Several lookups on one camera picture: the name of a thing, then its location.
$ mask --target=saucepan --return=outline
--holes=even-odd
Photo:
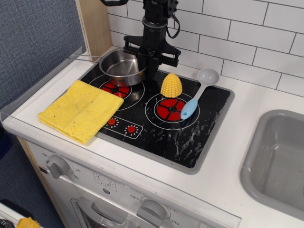
[[[100,61],[91,61],[85,59],[77,59],[77,56],[87,55],[75,55],[69,56],[71,59],[99,62],[99,69],[108,77],[112,78],[111,81],[116,86],[133,86],[141,83],[146,77],[144,74],[145,69],[139,69],[137,64],[137,58],[135,55],[125,53],[123,48],[115,49],[105,56],[89,56],[99,57]]]

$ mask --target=stovetop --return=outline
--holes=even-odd
[[[196,94],[200,83],[180,76],[182,94],[167,98],[160,93],[167,74],[158,71],[152,80],[116,87],[96,65],[81,80],[124,99],[97,137],[180,171],[194,173],[207,155],[231,103],[232,92],[209,86],[193,115],[181,120],[183,106]]]

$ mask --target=ladle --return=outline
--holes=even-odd
[[[212,69],[202,69],[198,72],[198,81],[201,86],[194,98],[189,100],[183,107],[180,117],[182,120],[188,119],[195,111],[198,100],[208,86],[212,86],[218,82],[219,74]]]

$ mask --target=gray sink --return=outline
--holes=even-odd
[[[258,202],[304,220],[304,115],[287,110],[264,114],[240,178]]]

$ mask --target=sponge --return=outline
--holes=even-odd
[[[118,96],[77,80],[38,117],[44,124],[86,144],[123,102]]]
[[[21,218],[16,226],[16,228],[40,228],[39,223],[33,220],[31,217],[29,218]]]

